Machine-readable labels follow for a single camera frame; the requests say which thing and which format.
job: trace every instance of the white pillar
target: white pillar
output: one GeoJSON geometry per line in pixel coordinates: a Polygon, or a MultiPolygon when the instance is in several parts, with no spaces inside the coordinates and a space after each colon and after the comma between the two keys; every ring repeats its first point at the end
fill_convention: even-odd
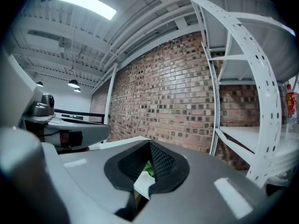
{"type": "Polygon", "coordinates": [[[109,90],[108,90],[107,102],[106,102],[106,109],[105,109],[104,125],[108,124],[110,99],[111,99],[111,94],[112,94],[112,89],[113,89],[113,84],[114,84],[114,78],[115,78],[116,70],[117,70],[117,63],[114,64],[114,69],[112,71],[112,76],[111,76],[111,80],[110,80],[110,86],[109,86],[109,90]]]}

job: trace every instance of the brick wall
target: brick wall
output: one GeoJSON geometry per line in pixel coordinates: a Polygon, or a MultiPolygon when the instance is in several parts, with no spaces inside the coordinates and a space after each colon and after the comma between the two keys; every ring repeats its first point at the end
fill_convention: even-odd
{"type": "Polygon", "coordinates": [[[287,107],[286,107],[286,101],[285,101],[286,88],[283,86],[279,86],[278,89],[279,89],[281,109],[282,109],[281,110],[282,111],[282,123],[285,125],[286,117],[287,117],[287,107]]]}
{"type": "MultiPolygon", "coordinates": [[[[108,79],[99,89],[93,94],[90,103],[90,113],[105,114],[107,94],[110,85],[110,80],[108,79]]],[[[89,121],[101,122],[101,117],[89,117],[89,121]]]]}
{"type": "MultiPolygon", "coordinates": [[[[120,70],[110,106],[110,141],[142,135],[192,150],[210,151],[213,87],[200,33],[147,52],[120,70]]],[[[219,73],[222,62],[216,65],[219,73]]],[[[105,109],[107,84],[93,95],[91,112],[105,109]]],[[[222,86],[221,125],[259,125],[255,86],[222,86]]],[[[248,166],[219,141],[217,156],[237,169],[248,166]]]]}

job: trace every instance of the white wall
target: white wall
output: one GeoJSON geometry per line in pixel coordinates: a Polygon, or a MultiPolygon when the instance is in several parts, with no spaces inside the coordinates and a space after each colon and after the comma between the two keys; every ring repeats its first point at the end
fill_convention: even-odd
{"type": "Polygon", "coordinates": [[[54,97],[56,109],[89,112],[92,98],[92,88],[81,85],[81,93],[75,92],[74,88],[68,86],[68,82],[36,74],[34,81],[41,81],[43,87],[39,87],[43,93],[49,93],[54,97]]]}

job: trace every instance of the black mesh opening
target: black mesh opening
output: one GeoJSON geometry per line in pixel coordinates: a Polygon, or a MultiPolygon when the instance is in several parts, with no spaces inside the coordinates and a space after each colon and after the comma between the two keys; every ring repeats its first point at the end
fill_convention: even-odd
{"type": "Polygon", "coordinates": [[[149,188],[150,195],[173,191],[189,174],[190,167],[183,156],[152,140],[142,141],[110,158],[104,172],[115,188],[133,192],[134,182],[148,160],[153,166],[156,181],[149,188]]]}

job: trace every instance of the perforated metal beam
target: perforated metal beam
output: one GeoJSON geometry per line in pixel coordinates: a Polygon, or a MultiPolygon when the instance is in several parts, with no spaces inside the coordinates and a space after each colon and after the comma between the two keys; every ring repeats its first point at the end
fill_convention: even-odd
{"type": "Polygon", "coordinates": [[[218,134],[216,133],[216,129],[219,129],[220,126],[220,95],[219,95],[219,85],[218,85],[218,80],[215,72],[215,67],[211,59],[211,54],[205,48],[204,44],[201,43],[204,52],[206,54],[206,58],[209,64],[209,69],[211,73],[211,78],[212,78],[212,85],[213,85],[213,93],[214,93],[214,106],[215,106],[215,111],[214,111],[214,129],[213,129],[213,138],[212,138],[212,144],[211,144],[211,149],[210,149],[210,155],[215,156],[216,155],[216,150],[217,150],[217,143],[218,143],[218,134]]]}
{"type": "Polygon", "coordinates": [[[295,32],[291,28],[287,27],[281,22],[274,20],[271,17],[265,17],[257,14],[250,14],[250,13],[235,13],[235,12],[230,12],[230,15],[236,18],[246,19],[251,22],[264,22],[267,23],[268,25],[272,25],[273,27],[283,29],[291,33],[292,35],[295,35],[295,32]]]}
{"type": "Polygon", "coordinates": [[[207,0],[191,0],[217,18],[239,44],[254,76],[260,104],[260,129],[255,153],[247,177],[262,187],[267,180],[270,157],[276,154],[281,134],[281,103],[270,62],[258,42],[229,12],[207,0]]]}
{"type": "Polygon", "coordinates": [[[192,6],[194,8],[198,23],[199,23],[199,27],[200,27],[200,31],[201,31],[201,36],[202,36],[202,42],[204,44],[204,47],[207,47],[207,42],[206,42],[206,35],[205,35],[205,25],[203,24],[202,20],[201,20],[201,15],[200,15],[200,11],[198,9],[198,4],[195,2],[192,2],[192,6]]]}

